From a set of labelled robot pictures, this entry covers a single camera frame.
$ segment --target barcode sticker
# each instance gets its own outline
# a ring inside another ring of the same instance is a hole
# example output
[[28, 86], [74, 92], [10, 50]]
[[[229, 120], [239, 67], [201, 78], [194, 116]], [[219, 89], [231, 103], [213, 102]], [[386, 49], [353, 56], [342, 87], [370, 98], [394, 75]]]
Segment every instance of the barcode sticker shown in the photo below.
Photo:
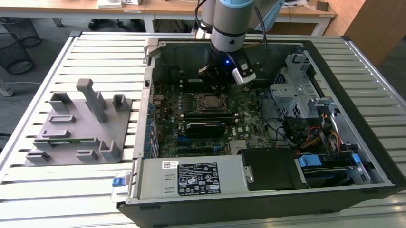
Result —
[[163, 169], [177, 169], [179, 161], [163, 161]]

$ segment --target wooden desk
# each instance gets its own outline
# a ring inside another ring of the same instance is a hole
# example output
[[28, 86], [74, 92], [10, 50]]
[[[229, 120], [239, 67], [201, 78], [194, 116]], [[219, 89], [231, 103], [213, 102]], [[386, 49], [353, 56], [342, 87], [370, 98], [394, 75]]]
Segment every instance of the wooden desk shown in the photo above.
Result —
[[[147, 32], [154, 32], [155, 19], [194, 20], [197, 3], [182, 0], [143, 0], [141, 5], [98, 9], [98, 0], [0, 0], [0, 17], [143, 19]], [[277, 22], [317, 24], [312, 35], [324, 35], [333, 10], [324, 12], [304, 6], [281, 11]]]
[[35, 12], [35, 13], [107, 13], [122, 14], [125, 10], [138, 10], [139, 13], [145, 10], [145, 2], [141, 5], [123, 5], [122, 8], [98, 8], [98, 0], [2, 0], [0, 12], [2, 15], [6, 11]]

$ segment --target white sticker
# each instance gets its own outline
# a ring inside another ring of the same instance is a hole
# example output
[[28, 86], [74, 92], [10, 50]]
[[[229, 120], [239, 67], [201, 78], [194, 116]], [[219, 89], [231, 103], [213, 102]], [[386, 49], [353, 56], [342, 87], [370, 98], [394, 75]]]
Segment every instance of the white sticker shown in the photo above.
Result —
[[141, 13], [141, 10], [125, 10], [125, 13]]
[[179, 161], [163, 161], [163, 169], [177, 169]]

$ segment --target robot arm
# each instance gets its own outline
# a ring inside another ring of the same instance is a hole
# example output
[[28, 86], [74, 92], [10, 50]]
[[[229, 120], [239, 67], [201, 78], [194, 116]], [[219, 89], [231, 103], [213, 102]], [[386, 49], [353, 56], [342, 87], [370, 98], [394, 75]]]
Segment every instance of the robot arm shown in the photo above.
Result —
[[[272, 4], [272, 11], [268, 13], [266, 19], [268, 25], [273, 25], [285, 0], [257, 1], [261, 4]], [[201, 5], [203, 7], [202, 26], [211, 33], [213, 48], [209, 64], [201, 75], [206, 76], [206, 81], [215, 82], [214, 87], [227, 87], [227, 78], [230, 78], [227, 75], [233, 75], [237, 84], [246, 84], [257, 78], [258, 68], [250, 63], [243, 50], [255, 1], [203, 0]], [[217, 71], [219, 75], [217, 76], [214, 72], [209, 73], [210, 80], [207, 80], [206, 71]]]

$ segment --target white cable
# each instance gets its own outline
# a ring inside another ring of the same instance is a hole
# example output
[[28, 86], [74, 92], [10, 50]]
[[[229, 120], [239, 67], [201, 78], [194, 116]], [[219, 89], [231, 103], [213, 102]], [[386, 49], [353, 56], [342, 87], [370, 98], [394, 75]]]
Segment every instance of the white cable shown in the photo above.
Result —
[[40, 85], [42, 83], [40, 82], [10, 82], [7, 84], [36, 84], [36, 85]]
[[198, 3], [198, 1], [187, 1], [187, 0], [178, 0], [178, 1]]

